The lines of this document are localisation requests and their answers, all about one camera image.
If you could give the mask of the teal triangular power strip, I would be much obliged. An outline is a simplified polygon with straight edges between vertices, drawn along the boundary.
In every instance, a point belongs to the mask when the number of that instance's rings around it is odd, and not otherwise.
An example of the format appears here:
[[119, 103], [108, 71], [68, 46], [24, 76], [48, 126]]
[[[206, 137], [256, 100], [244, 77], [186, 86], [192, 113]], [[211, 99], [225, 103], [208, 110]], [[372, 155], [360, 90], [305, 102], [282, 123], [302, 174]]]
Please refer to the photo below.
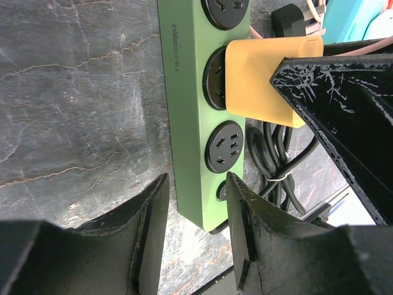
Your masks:
[[385, 1], [328, 1], [323, 29], [325, 44], [392, 36], [392, 9]]

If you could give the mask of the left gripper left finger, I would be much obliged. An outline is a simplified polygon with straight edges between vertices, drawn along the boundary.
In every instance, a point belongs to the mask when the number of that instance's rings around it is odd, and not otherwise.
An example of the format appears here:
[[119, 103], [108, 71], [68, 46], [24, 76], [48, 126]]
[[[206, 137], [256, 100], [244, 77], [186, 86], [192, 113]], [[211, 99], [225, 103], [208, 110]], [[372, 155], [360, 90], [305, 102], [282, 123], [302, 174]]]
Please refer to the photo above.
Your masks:
[[1, 222], [2, 294], [157, 294], [169, 176], [80, 227]]

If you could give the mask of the yellow usb charger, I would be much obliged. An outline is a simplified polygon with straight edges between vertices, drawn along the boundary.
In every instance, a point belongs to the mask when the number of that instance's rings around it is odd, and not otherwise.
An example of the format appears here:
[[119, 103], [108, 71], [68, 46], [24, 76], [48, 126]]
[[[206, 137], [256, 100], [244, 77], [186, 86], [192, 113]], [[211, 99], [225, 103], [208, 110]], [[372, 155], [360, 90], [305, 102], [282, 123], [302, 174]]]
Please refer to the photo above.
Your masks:
[[321, 57], [321, 36], [235, 40], [225, 51], [225, 104], [236, 116], [287, 127], [305, 125], [302, 118], [270, 84], [285, 58]]

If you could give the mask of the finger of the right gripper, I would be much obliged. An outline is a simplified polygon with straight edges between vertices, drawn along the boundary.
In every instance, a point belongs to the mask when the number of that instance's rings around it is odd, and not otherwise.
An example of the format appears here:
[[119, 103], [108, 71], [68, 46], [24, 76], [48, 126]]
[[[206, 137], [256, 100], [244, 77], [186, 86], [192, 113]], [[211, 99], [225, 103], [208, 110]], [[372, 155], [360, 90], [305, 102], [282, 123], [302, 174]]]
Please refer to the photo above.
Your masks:
[[[362, 41], [354, 41], [354, 42], [325, 44], [323, 56], [333, 56], [345, 52], [350, 52], [353, 50], [360, 49], [362, 47], [366, 47], [368, 45], [372, 45], [374, 43], [377, 43], [378, 41], [382, 41], [382, 39], [370, 39], [370, 40], [362, 40]], [[367, 53], [367, 54], [392, 54], [392, 44], [388, 45], [385, 48], [378, 49], [375, 52]]]
[[271, 85], [377, 224], [392, 223], [392, 55], [288, 58]]

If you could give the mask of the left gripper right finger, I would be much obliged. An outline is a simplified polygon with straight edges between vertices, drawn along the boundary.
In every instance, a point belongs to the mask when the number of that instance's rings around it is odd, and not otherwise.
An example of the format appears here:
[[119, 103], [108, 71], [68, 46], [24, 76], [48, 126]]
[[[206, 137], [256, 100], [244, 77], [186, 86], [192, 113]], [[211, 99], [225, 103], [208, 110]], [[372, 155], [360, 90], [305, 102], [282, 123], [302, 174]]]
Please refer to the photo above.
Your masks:
[[236, 287], [243, 294], [391, 294], [392, 227], [323, 228], [227, 174]]

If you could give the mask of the green power strip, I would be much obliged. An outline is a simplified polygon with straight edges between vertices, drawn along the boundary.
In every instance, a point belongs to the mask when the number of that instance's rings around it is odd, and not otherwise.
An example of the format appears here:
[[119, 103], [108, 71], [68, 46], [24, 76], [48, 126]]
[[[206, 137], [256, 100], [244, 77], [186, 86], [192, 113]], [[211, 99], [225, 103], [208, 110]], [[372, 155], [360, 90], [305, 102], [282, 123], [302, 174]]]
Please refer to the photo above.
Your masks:
[[178, 212], [215, 233], [226, 225], [226, 174], [243, 174], [245, 118], [225, 100], [227, 45], [249, 37], [248, 1], [159, 1]]

